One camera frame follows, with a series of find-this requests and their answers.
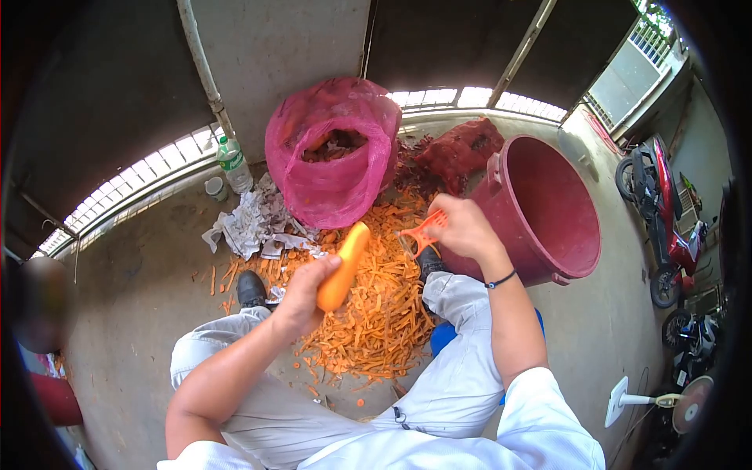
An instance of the red motorcycle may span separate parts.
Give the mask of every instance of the red motorcycle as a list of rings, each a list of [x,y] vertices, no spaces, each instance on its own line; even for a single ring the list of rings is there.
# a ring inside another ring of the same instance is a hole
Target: red motorcycle
[[[637,207],[647,225],[658,264],[658,271],[650,279],[650,298],[659,308],[671,307],[683,291],[692,288],[692,276],[709,228],[699,220],[689,240],[674,230],[682,207],[665,148],[658,134],[636,145],[619,162],[615,178],[622,198]]]

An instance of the black boot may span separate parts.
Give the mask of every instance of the black boot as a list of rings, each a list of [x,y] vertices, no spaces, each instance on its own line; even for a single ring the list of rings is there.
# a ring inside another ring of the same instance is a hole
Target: black boot
[[[241,308],[266,306],[266,287],[255,272],[243,271],[238,276],[238,303]]]
[[[441,258],[438,257],[438,254],[432,247],[426,247],[420,252],[417,258],[415,258],[415,262],[420,267],[420,276],[418,279],[423,282],[423,285],[426,285],[426,279],[432,272],[447,270],[447,267],[444,266]]]

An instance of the motorcycle wheel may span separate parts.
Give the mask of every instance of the motorcycle wheel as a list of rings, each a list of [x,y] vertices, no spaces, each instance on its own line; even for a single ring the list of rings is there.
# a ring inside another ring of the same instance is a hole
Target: motorcycle wheel
[[[680,353],[687,343],[686,338],[682,338],[679,332],[692,320],[692,314],[683,308],[677,308],[671,312],[663,321],[661,328],[663,345]]]
[[[617,165],[616,175],[614,176],[616,188],[619,190],[621,198],[625,201],[634,200],[632,197],[632,167],[632,159],[626,156]]]
[[[658,308],[669,308],[679,300],[681,286],[676,282],[676,271],[670,265],[663,266],[650,279],[650,300]]]

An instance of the black string bracelet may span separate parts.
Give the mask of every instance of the black string bracelet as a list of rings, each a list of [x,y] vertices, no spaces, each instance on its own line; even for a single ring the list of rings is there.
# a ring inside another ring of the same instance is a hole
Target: black string bracelet
[[[486,287],[486,289],[493,289],[496,286],[498,286],[500,284],[503,284],[504,282],[512,279],[512,276],[514,276],[516,273],[517,273],[517,270],[516,269],[512,269],[512,272],[509,273],[509,275],[507,277],[505,277],[504,279],[498,280],[496,282],[489,282],[488,284],[484,284],[484,287]]]

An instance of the orange peeler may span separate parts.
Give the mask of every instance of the orange peeler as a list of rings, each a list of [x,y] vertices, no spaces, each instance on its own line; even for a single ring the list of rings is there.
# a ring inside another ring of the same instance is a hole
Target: orange peeler
[[[423,231],[426,227],[433,226],[447,226],[447,215],[441,209],[429,215],[428,218],[423,221],[423,223],[421,223],[414,229],[395,232],[395,235],[397,235],[397,241],[399,241],[399,244],[402,245],[402,248],[405,250],[405,252],[410,254],[412,259],[415,259],[416,256],[420,254],[420,252],[426,249],[426,247],[431,246],[433,248],[432,244],[438,241],[438,239],[429,237]]]

